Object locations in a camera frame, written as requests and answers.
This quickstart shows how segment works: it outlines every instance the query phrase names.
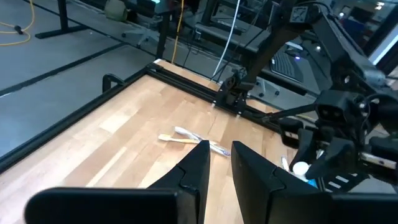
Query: machine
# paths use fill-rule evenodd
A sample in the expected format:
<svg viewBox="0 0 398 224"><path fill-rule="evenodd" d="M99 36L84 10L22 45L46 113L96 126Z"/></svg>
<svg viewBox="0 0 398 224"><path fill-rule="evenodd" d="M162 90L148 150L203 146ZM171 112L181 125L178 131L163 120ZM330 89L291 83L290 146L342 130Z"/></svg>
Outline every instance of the machine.
<svg viewBox="0 0 398 224"><path fill-rule="evenodd" d="M279 120L283 143L298 149L290 168L299 161L311 164L305 174L308 179L364 172L396 184L398 95L325 10L327 6L316 1L282 1L278 12L281 20L272 25L272 34L246 67L247 75L235 74L226 80L213 102L257 123ZM247 93L256 84L261 68L285 42L307 29L314 30L331 58L332 88L311 105L247 115ZM308 111L317 112L315 126L288 118ZM371 138L367 143L367 133L377 124L390 136ZM312 187L278 168L240 142L233 142L231 153L244 223L396 222L398 195L328 193L321 185ZM50 189L30 200L25 218L28 224L203 223L209 164L209 144L202 141L149 189Z"/></svg>

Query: metal bracket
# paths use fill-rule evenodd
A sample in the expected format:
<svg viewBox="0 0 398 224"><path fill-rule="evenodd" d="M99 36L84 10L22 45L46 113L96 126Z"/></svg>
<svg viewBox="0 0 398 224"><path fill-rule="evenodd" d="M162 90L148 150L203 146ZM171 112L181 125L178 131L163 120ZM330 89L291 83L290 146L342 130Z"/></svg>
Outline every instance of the metal bracket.
<svg viewBox="0 0 398 224"><path fill-rule="evenodd" d="M125 84L124 80L113 74L106 74L102 77L102 93L108 91L112 87L112 83L116 83L119 86Z"/></svg>

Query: wooden tabletop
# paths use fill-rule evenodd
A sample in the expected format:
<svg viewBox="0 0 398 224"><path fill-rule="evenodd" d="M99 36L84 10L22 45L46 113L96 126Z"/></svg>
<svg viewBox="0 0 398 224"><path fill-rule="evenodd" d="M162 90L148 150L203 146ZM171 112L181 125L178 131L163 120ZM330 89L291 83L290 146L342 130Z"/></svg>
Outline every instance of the wooden tabletop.
<svg viewBox="0 0 398 224"><path fill-rule="evenodd" d="M214 90L215 83L164 61L160 65ZM272 108L254 100L262 111ZM294 150L280 136L201 99L144 76L97 110L0 175L0 223L23 223L33 194L54 186L147 187L193 147L164 142L159 134L181 126L231 149L241 141L277 165ZM211 153L205 223L242 223L229 158Z"/></svg>

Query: black clamp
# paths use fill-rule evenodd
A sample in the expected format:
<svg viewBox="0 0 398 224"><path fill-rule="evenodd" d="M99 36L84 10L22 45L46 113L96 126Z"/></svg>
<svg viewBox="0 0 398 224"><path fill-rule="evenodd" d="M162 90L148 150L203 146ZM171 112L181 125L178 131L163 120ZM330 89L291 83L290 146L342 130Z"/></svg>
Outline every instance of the black clamp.
<svg viewBox="0 0 398 224"><path fill-rule="evenodd" d="M24 34L24 31L22 31L22 28L20 26L14 26L14 30L17 31L19 35Z"/></svg>
<svg viewBox="0 0 398 224"><path fill-rule="evenodd" d="M102 77L102 92L104 93L111 89L112 83L116 83L118 86L123 86L124 80L110 73L104 75Z"/></svg>

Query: wire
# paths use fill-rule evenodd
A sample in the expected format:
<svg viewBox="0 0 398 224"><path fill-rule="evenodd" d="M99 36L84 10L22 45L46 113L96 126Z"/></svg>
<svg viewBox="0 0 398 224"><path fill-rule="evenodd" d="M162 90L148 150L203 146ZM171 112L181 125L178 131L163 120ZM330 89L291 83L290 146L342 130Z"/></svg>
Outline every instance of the wire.
<svg viewBox="0 0 398 224"><path fill-rule="evenodd" d="M174 63L175 53L177 52L177 43L178 43L178 37L180 36L180 27L181 27L183 13L184 13L184 0L181 0L181 14L180 14L180 19L178 20L177 36L175 37L175 42L174 42L172 63Z"/></svg>
<svg viewBox="0 0 398 224"><path fill-rule="evenodd" d="M21 31L27 35L26 40L19 41L19 42L13 42L13 43L7 43L7 44L0 44L0 47L12 46L12 45L17 45L17 44L23 44L23 43L26 43L26 42L30 41L31 36L30 36L30 34L27 32L27 30L28 30L28 29L33 25L33 23L35 22L35 9L34 9L34 6L33 6L33 0L29 0L29 4L30 4L30 10L32 11L32 20L31 20L30 24L29 24L26 28L21 29ZM12 28L14 28L14 29L16 28L16 26L13 26L13 25L10 25L10 24L6 24L5 22L0 22L0 25L7 26L7 27L12 27ZM18 34L18 32L17 32L17 31L0 31L0 34Z"/></svg>
<svg viewBox="0 0 398 224"><path fill-rule="evenodd" d="M365 119L363 120L363 122L361 124L360 131L363 130L363 127L364 127L365 123L368 122L368 118L370 117L370 114L371 114L370 103L372 102L372 100L380 99L380 98L388 98L388 99L394 100L396 103L398 103L398 100L396 98L394 98L394 97L392 97L390 95L387 95L387 94L383 94L383 93L376 93L376 94L372 94L372 95L369 95L368 97L366 97L364 103L367 106L368 114L366 115Z"/></svg>
<svg viewBox="0 0 398 224"><path fill-rule="evenodd" d="M234 31L234 28L235 28L235 22L236 22L236 18L237 18L237 16L238 16L238 9L239 9L240 3L241 3L241 0L238 0L238 2L236 3L236 9L235 9L234 20L232 21L232 25L231 25L231 32L229 32L228 40L226 41L226 45L225 45L223 54L221 55L220 60L218 61L217 67L216 67L216 69L214 70L214 73L213 73L213 76L211 77L211 79L213 79L213 77L216 76L218 67L220 67L220 65L221 65L221 63L222 63L222 61L223 61L223 59L224 59L225 52L226 52L227 49L228 49L228 45L229 45L229 42L231 41L232 34L233 34L233 31Z"/></svg>

